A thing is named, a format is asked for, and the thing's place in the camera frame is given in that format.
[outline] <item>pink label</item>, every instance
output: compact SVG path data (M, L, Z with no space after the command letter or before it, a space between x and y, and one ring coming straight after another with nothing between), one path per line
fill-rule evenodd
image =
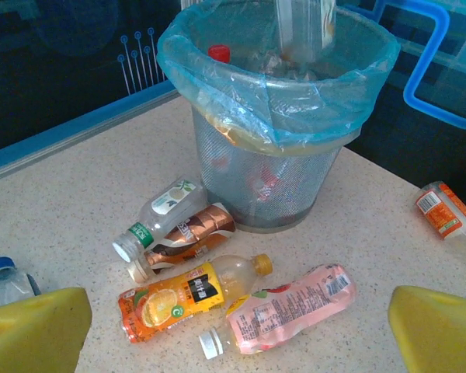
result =
M240 298L229 308L227 320L240 352L254 354L346 309L355 298L356 285L348 273L330 264L292 284Z

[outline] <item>red bottle cap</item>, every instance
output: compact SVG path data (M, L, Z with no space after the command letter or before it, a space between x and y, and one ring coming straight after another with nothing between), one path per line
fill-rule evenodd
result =
M230 63L230 48L228 45L216 44L209 48L207 51L209 57L213 58L216 61L224 62L225 64Z

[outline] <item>yellow label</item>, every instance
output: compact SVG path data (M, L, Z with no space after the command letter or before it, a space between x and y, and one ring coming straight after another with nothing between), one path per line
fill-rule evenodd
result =
M234 301L233 304L228 307L228 310L226 311L226 317L228 317L230 313L239 309L240 306L243 305L243 303L249 298L250 295L244 295L243 297L240 297L236 301Z
M119 296L123 327L131 343L148 340L223 303L223 292L210 263Z

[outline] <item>dark background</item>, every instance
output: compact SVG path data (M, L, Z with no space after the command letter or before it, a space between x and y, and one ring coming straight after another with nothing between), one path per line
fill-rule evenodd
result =
M374 6L374 0L353 3ZM0 14L0 148L128 96L117 60L125 55L120 37L128 36L130 52L138 50L134 32L142 33L143 47L150 45L146 30L153 27L156 43L180 9L179 0L33 4L35 9ZM426 44L433 29L433 21L392 7L385 9L381 25L403 44L411 41L413 50ZM441 55L454 61L465 44L466 15L450 11ZM466 131L412 109L402 98L418 56L403 47L375 111L348 148L418 187L443 180L466 203ZM140 90L131 80L129 88L131 94ZM466 72L455 64L432 63L416 94L466 117Z

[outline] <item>blue plastic bag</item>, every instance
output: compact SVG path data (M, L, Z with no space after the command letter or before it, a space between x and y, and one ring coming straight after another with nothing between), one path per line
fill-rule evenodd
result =
M233 145L267 155L308 155L352 141L397 59L395 37L337 8L334 47L310 66L308 81L258 68L282 53L278 35L273 0L202 2L183 10L162 34L157 59L178 91ZM207 56L215 44L230 47L230 64Z

